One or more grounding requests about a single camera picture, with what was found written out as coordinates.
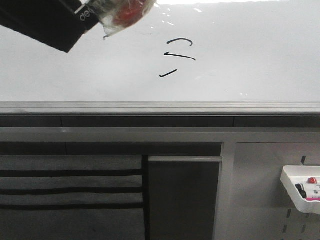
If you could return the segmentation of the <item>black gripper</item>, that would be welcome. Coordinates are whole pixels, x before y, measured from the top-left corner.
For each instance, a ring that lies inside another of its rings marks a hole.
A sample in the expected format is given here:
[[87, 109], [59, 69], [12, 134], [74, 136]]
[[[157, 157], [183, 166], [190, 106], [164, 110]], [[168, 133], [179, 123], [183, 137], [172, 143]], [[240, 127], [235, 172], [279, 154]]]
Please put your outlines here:
[[68, 53], [99, 22], [79, 0], [1, 0], [0, 24]]

